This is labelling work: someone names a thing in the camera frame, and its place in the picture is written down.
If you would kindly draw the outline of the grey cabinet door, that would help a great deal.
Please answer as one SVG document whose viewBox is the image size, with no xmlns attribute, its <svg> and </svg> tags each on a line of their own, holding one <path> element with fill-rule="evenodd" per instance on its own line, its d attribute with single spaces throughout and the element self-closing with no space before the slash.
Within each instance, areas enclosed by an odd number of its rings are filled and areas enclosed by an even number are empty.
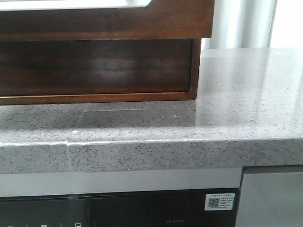
<svg viewBox="0 0 303 227">
<path fill-rule="evenodd" d="M 244 168 L 236 226 L 301 227 L 302 225 L 302 166 Z"/>
</svg>

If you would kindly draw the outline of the black built-in appliance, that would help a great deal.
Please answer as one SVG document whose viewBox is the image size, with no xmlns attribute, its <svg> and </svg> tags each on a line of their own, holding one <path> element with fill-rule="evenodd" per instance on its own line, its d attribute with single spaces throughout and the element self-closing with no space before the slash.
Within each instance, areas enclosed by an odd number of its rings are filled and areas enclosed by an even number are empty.
<svg viewBox="0 0 303 227">
<path fill-rule="evenodd" d="M 232 210 L 205 211 L 207 194 L 235 193 Z M 233 227 L 237 188 L 2 197 L 3 227 Z"/>
</svg>

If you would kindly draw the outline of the white curtain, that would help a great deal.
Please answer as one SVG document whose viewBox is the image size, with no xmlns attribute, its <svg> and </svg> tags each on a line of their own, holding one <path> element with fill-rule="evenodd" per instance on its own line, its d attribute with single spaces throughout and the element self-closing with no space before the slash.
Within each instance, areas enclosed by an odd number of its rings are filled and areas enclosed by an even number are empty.
<svg viewBox="0 0 303 227">
<path fill-rule="evenodd" d="M 216 0 L 212 37 L 202 49 L 269 47 L 276 0 Z"/>
</svg>

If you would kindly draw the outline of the white QR code sticker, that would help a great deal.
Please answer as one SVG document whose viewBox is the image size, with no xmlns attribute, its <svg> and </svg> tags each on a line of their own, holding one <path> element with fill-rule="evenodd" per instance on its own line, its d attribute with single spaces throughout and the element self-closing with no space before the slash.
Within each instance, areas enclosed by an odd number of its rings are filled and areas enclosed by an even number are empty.
<svg viewBox="0 0 303 227">
<path fill-rule="evenodd" d="M 235 193 L 207 194 L 205 198 L 205 211 L 232 210 Z"/>
</svg>

